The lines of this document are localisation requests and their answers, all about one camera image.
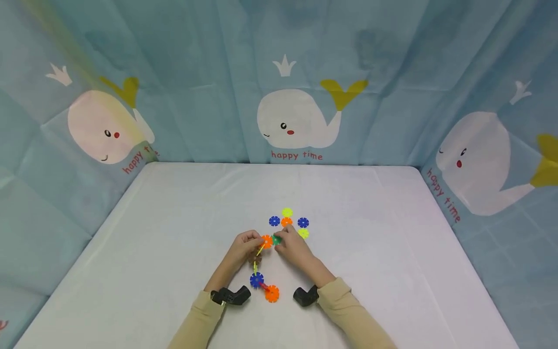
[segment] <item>forearm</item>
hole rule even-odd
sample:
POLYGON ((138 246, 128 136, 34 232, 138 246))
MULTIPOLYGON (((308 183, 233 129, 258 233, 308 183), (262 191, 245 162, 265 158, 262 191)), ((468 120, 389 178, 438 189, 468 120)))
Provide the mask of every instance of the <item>forearm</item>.
POLYGON ((396 349, 395 344, 342 279, 318 289, 318 304, 349 338, 353 349, 396 349))
POLYGON ((318 288, 322 288, 328 283, 335 281, 335 275, 316 257, 304 263, 302 271, 318 288))
POLYGON ((223 260, 217 269, 215 269, 215 272, 213 272, 204 291, 208 293, 211 293, 211 291, 218 292, 221 288, 228 287, 234 274, 234 271, 230 268, 230 264, 223 260))
POLYGON ((223 314, 223 306, 211 300, 211 291, 227 287, 234 275, 226 261, 215 269, 204 290, 194 301, 190 313, 176 332, 168 349, 206 349, 209 338, 223 314))
POLYGON ((211 300, 208 292, 200 292, 168 349, 206 349, 223 309, 224 306, 211 300))

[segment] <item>yellow whale tail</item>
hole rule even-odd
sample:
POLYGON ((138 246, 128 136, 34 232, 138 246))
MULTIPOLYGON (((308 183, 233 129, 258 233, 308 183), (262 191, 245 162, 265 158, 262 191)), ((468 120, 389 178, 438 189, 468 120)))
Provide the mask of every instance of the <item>yellow whale tail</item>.
POLYGON ((542 160, 530 183, 537 188, 558 185, 558 139, 544 133, 537 136, 537 141, 542 160))
POLYGON ((140 88, 140 81, 136 77, 130 77, 124 80, 122 89, 116 85, 114 82, 110 81, 106 77, 100 77, 100 80, 107 86, 113 89, 117 95, 122 98, 122 100, 129 105, 132 109, 136 109, 136 95, 138 89, 140 88))
POLYGON ((368 86, 368 81, 359 80, 355 82, 349 87, 347 92, 343 91, 339 83, 335 80, 323 80, 321 86, 331 94, 337 111, 342 111, 347 104, 364 91, 366 86, 368 86))

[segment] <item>yellow snowflake block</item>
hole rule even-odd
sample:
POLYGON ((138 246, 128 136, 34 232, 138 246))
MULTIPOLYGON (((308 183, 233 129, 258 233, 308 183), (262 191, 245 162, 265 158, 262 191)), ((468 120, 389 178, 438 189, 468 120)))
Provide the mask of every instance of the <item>yellow snowflake block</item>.
POLYGON ((308 238, 308 235, 310 235, 310 232, 306 228, 300 228, 299 235, 302 236, 303 239, 306 239, 308 238))
POLYGON ((283 217, 290 218, 292 216, 292 209, 290 209, 289 207, 285 207, 282 213, 283 217))

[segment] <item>orange snowflake block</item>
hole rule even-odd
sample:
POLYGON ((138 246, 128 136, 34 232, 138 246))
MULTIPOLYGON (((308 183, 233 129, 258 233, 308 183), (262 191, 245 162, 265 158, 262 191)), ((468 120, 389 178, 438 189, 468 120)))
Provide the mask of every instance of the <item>orange snowflake block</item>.
POLYGON ((273 238, 269 235, 264 235, 262 236, 263 239, 263 249, 267 250, 268 248, 271 248, 271 246, 273 245, 273 238))
POLYGON ((270 303, 275 303, 279 299, 279 289, 275 285, 270 285, 266 290, 266 299, 270 303))
POLYGON ((292 219, 291 218, 285 217, 281 220, 281 225, 282 226, 286 227, 289 224, 292 224, 292 219))

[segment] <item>plastic toy piece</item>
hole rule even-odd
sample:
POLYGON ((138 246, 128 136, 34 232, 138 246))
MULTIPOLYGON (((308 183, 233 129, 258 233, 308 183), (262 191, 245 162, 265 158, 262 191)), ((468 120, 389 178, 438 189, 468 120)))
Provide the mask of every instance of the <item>plastic toy piece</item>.
POLYGON ((271 238, 271 236, 264 235, 264 236, 262 236, 262 238, 264 240, 262 248, 264 250, 267 250, 268 248, 271 248, 271 246, 273 245, 273 239, 271 238))
POLYGON ((291 218, 285 217, 281 220, 281 225, 282 226, 286 227, 289 224, 292 224, 292 219, 291 218))
POLYGON ((308 228, 309 225, 310 225, 310 221, 308 220, 308 218, 302 217, 299 219, 299 227, 308 228))
POLYGON ((282 213, 283 217, 289 218, 292 216, 292 209, 290 209, 289 207, 285 207, 282 213))
POLYGON ((308 238, 308 235, 310 235, 310 232, 306 228, 301 228, 299 229, 299 235, 306 240, 308 238))
POLYGON ((259 256, 260 253, 262 253, 262 250, 263 250, 263 245, 262 245, 262 247, 259 248, 258 253, 256 253, 256 257, 259 256))
POLYGON ((273 216, 270 218, 270 226, 277 227, 281 223, 281 220, 277 216, 273 216))
POLYGON ((275 285, 270 285, 266 290, 266 299, 270 303, 275 303, 279 300, 279 289, 275 285))
POLYGON ((260 272, 252 274, 252 276, 250 276, 250 285, 256 289, 260 288, 260 285, 264 285, 263 274, 260 272))
POLYGON ((282 238, 280 238, 278 236, 275 236, 275 235, 272 235, 271 238, 273 239, 273 245, 274 246, 279 245, 281 243, 281 241, 283 241, 282 238))
POLYGON ((269 290, 269 288, 267 287, 266 284, 264 284, 264 283, 259 283, 259 285, 260 285, 261 288, 263 288, 265 291, 269 290))

